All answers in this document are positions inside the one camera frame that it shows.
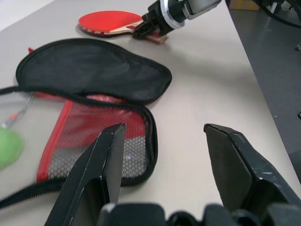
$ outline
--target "white table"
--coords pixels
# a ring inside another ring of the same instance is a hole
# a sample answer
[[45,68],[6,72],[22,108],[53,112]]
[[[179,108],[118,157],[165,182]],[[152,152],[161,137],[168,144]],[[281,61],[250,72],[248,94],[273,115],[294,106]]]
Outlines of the white table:
[[[0,32],[1,86],[15,84],[16,67],[28,47],[88,37],[76,29],[82,15],[111,9],[142,15],[151,3],[152,0],[56,0],[48,4]],[[128,36],[107,41],[165,65],[173,75],[166,93],[148,106],[158,127],[155,171],[143,185],[122,189],[120,202],[157,202],[165,208],[166,215],[186,210],[198,218],[207,203],[221,203],[202,131],[205,123],[244,133],[301,197],[300,183],[224,2],[171,32],[164,45]],[[15,164],[0,171],[0,197],[34,182],[41,153],[61,107],[41,103],[30,107],[32,113],[23,121],[39,137],[25,147]],[[34,125],[30,117],[41,115],[47,118],[45,125]],[[43,225],[55,197],[46,195],[0,211],[0,225]]]

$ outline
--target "black fabric flap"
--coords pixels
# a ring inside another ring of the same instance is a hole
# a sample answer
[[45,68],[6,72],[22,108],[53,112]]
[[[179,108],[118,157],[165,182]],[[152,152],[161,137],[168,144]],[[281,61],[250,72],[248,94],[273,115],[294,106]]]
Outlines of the black fabric flap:
[[170,71],[155,61],[95,39],[49,43],[26,56],[16,70],[21,86],[44,86],[86,95],[106,94],[136,104],[158,99]]

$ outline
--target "honeycomb mesh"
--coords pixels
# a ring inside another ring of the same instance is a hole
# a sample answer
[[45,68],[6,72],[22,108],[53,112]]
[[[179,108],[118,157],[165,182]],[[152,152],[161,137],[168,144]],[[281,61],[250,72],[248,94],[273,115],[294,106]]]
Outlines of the honeycomb mesh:
[[63,131],[55,145],[48,178],[68,176],[75,161],[106,127],[125,123],[123,178],[142,175],[149,165],[145,145],[145,122],[141,115],[113,107],[92,107],[72,103]]

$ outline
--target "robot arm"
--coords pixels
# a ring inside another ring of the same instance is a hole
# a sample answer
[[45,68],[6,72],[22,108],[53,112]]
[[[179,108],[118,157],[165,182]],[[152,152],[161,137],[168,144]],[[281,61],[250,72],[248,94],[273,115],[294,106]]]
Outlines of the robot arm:
[[133,37],[143,39],[159,29],[163,36],[174,29],[215,8],[221,0],[158,0],[148,7],[143,22],[136,27]]

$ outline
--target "ping pong paddle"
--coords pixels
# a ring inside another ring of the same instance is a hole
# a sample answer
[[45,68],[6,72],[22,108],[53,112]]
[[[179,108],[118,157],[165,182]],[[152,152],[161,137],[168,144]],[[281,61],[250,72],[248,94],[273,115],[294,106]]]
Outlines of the ping pong paddle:
[[[87,14],[79,19],[82,30],[101,37],[115,37],[124,34],[132,34],[137,25],[143,20],[140,15],[125,11],[100,11]],[[156,44],[162,44],[166,35],[159,36],[159,32],[153,32],[146,37]]]

